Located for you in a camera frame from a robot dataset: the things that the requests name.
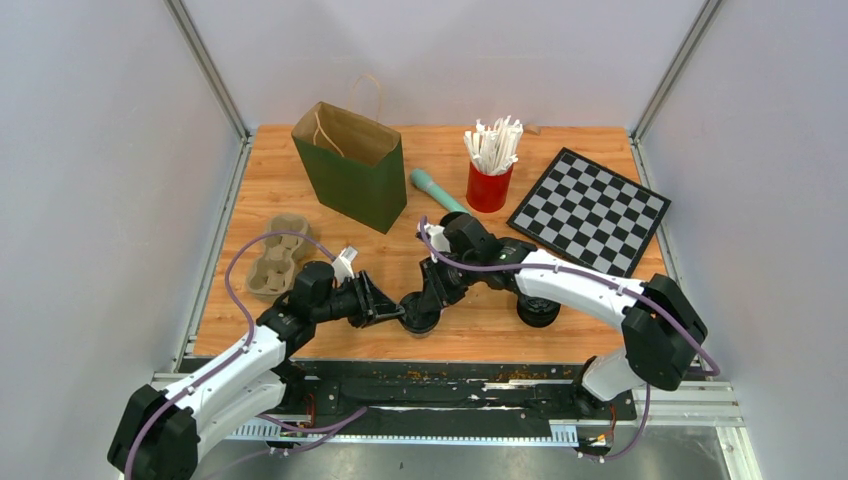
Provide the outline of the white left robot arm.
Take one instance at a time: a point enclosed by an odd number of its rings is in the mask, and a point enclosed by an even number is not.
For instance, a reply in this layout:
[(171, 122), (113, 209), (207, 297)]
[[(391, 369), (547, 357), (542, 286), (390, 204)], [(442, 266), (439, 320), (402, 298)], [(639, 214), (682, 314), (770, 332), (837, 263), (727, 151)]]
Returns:
[(201, 459), (250, 418), (304, 405), (307, 389), (289, 359), (318, 324), (346, 319), (362, 328), (404, 313), (367, 272), (338, 281), (330, 264), (311, 261), (224, 353), (165, 389), (146, 384), (136, 390), (107, 460), (127, 479), (189, 479)]

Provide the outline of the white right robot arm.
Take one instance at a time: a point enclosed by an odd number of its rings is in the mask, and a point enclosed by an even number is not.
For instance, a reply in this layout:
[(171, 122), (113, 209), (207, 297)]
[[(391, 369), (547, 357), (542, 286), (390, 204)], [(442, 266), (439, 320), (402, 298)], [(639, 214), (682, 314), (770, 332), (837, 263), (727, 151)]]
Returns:
[[(549, 253), (537, 250), (518, 264), (494, 266), (475, 266), (451, 260), (446, 253), (436, 249), (428, 234), (421, 235), (421, 241), (430, 250), (433, 260), (461, 271), (475, 274), (502, 274), (512, 276), (520, 293), (549, 300), (563, 306), (575, 308), (598, 318), (605, 323), (620, 328), (628, 308), (631, 313), (639, 303), (647, 306), (661, 319), (665, 320), (684, 344), (709, 366), (703, 373), (715, 376), (720, 368), (694, 337), (686, 333), (682, 323), (673, 314), (651, 300), (645, 293), (635, 290), (634, 280), (619, 279), (593, 272), (563, 260), (557, 260)], [(577, 413), (584, 417), (596, 417), (611, 403), (618, 394), (647, 385), (645, 374), (636, 371), (635, 363), (625, 358), (625, 350), (620, 349), (590, 363), (582, 377), (571, 390), (571, 403)]]

